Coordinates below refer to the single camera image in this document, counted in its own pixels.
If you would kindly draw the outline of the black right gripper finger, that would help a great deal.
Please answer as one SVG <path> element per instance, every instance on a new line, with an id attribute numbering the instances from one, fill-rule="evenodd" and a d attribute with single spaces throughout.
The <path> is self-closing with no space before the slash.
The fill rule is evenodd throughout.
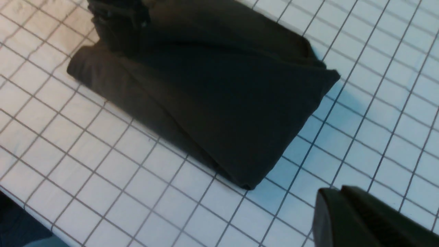
<path id="1" fill-rule="evenodd" d="M 317 192 L 315 247 L 437 247 L 438 235 L 356 186 Z"/>

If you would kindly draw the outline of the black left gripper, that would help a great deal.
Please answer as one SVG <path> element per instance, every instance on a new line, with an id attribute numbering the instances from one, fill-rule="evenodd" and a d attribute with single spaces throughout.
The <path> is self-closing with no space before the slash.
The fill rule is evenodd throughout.
<path id="1" fill-rule="evenodd" d="M 102 45 L 127 56 L 138 53 L 141 31 L 151 21 L 141 0 L 88 0 L 88 9 Z"/>

